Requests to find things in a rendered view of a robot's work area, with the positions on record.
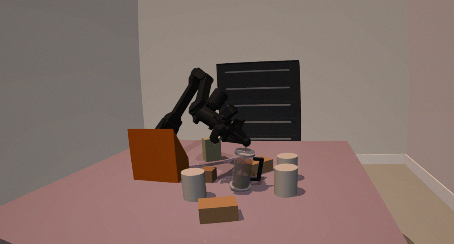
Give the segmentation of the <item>glass french press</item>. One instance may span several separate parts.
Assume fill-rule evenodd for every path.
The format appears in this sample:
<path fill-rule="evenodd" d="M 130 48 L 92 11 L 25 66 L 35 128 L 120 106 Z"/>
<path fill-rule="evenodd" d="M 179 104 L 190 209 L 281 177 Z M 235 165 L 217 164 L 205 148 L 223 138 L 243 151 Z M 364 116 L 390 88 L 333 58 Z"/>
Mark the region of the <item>glass french press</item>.
<path fill-rule="evenodd" d="M 251 189 L 250 181 L 260 181 L 263 166 L 263 157 L 254 157 L 255 151 L 246 148 L 251 145 L 251 140 L 245 138 L 245 147 L 235 149 L 235 159 L 233 165 L 232 181 L 230 182 L 230 188 L 239 192 L 249 191 Z M 252 178 L 253 161 L 259 161 L 258 175 L 256 178 Z"/>

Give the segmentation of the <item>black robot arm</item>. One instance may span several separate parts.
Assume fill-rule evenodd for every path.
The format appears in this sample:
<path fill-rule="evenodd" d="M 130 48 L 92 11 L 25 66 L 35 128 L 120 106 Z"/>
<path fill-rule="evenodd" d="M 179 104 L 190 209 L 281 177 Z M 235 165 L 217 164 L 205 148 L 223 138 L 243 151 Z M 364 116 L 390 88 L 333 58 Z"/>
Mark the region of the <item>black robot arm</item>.
<path fill-rule="evenodd" d="M 192 115 L 195 124 L 198 124 L 200 121 L 207 125 L 211 115 L 213 115 L 217 109 L 220 110 L 228 98 L 228 96 L 218 88 L 215 88 L 209 97 L 212 83 L 213 78 L 208 73 L 205 73 L 200 68 L 194 68 L 189 77 L 189 84 L 174 109 L 166 114 L 155 128 L 173 128 L 175 134 L 177 134 L 182 124 L 181 116 L 197 90 L 196 100 L 190 105 L 189 113 Z M 237 107 L 228 105 L 219 113 L 219 115 L 215 114 L 215 118 L 218 119 L 220 123 L 225 124 L 226 120 L 229 120 L 238 112 Z"/>

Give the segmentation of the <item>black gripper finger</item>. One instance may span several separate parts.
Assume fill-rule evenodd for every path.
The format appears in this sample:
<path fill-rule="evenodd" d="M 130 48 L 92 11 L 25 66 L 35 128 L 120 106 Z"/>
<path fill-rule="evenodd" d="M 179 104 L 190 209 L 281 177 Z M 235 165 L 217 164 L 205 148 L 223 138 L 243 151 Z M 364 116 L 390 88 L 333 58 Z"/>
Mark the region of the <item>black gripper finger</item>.
<path fill-rule="evenodd" d="M 250 139 L 249 136 L 247 136 L 247 134 L 245 134 L 245 132 L 242 130 L 242 128 L 241 128 L 241 123 L 239 123 L 239 124 L 237 125 L 237 127 L 236 127 L 236 129 L 235 129 L 235 132 L 236 132 L 237 134 L 239 134 L 239 136 L 241 136 L 243 139 L 245 139 L 245 138 Z M 250 140 L 251 140 L 251 139 L 250 139 Z"/>
<path fill-rule="evenodd" d="M 233 126 L 229 126 L 223 139 L 222 139 L 222 142 L 226 142 L 226 143 L 238 143 L 238 144 L 246 144 L 247 141 L 245 141 L 245 139 L 243 139 L 241 136 L 239 136 L 239 134 L 237 134 L 235 131 L 234 131 L 234 128 Z"/>

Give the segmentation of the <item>grey cylinder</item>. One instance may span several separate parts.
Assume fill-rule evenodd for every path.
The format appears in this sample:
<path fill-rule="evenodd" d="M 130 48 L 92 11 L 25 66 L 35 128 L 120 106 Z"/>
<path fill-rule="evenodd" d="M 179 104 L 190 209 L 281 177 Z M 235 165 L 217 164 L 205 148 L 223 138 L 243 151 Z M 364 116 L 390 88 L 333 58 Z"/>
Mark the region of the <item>grey cylinder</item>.
<path fill-rule="evenodd" d="M 281 153 L 277 155 L 277 165 L 279 164 L 295 164 L 298 165 L 298 155 L 294 153 Z"/>
<path fill-rule="evenodd" d="M 275 166 L 274 193 L 277 197 L 289 198 L 298 193 L 298 166 L 279 164 Z"/>
<path fill-rule="evenodd" d="M 206 198 L 205 172 L 201 168 L 187 168 L 181 171 L 183 198 L 188 202 L 197 202 Z"/>

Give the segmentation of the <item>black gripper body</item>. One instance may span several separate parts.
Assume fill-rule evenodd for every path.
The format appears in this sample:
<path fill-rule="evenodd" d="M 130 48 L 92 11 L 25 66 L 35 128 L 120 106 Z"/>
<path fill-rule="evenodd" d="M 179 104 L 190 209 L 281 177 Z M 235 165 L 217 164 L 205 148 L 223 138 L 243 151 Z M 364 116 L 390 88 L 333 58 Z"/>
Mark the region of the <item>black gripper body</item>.
<path fill-rule="evenodd" d="M 207 124 L 209 126 L 208 129 L 212 130 L 211 135 L 209 137 L 210 141 L 214 144 L 219 142 L 219 139 L 218 139 L 219 136 L 224 137 L 229 126 L 233 126 L 233 128 L 235 130 L 239 123 L 241 123 L 241 127 L 242 127 L 245 122 L 245 120 L 243 118 L 237 118 L 233 121 L 232 124 L 231 124 L 232 119 L 226 120 L 225 124 L 222 124 L 218 121 L 218 119 L 215 118 L 215 114 L 219 115 L 218 113 L 215 112 L 213 115 L 211 115 L 211 117 L 208 120 L 208 124 Z"/>

